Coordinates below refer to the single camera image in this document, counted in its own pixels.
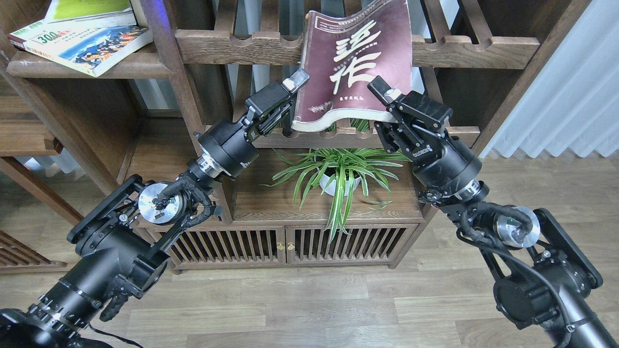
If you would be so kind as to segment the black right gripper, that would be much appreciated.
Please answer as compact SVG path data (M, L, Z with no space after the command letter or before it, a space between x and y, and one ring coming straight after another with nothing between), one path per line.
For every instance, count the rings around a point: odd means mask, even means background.
M449 106L415 91L404 95L380 76L368 89L389 113L374 123L381 143L388 153L400 151L411 161L413 175L425 187L419 199L483 198L477 180L481 161L445 128L453 114Z

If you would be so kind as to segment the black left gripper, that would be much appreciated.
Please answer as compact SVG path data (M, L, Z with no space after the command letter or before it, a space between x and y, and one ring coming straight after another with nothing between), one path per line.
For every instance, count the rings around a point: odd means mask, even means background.
M310 79L302 68L283 82L271 82L245 100L248 111L235 123L218 122L204 134L195 132L203 154L193 161L197 180L215 180L221 174L235 179L258 156L252 145L260 136L267 136L283 117L290 116L290 106L296 93Z

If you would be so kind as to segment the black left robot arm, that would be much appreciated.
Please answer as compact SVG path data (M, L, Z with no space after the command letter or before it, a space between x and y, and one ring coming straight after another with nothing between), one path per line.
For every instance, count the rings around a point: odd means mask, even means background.
M80 330L95 315L110 321L135 297L141 299L165 271L168 249L179 236L221 207L209 198L223 177L234 179L258 155L253 142L290 114L309 80L298 69L250 96L239 121L223 120L198 142L200 157L174 181L144 182L130 176L68 234L80 261L27 311L1 311L3 348L106 348Z

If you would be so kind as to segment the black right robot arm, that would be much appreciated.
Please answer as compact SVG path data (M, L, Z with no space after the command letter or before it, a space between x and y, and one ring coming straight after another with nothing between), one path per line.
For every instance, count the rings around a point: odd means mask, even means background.
M411 160L425 187L418 200L444 212L458 239L480 249L497 310L520 330L542 326L558 348L616 348L585 300L603 284L599 271L548 210L486 201L480 159L447 132L451 108L380 76L368 88L389 113L374 124L382 145Z

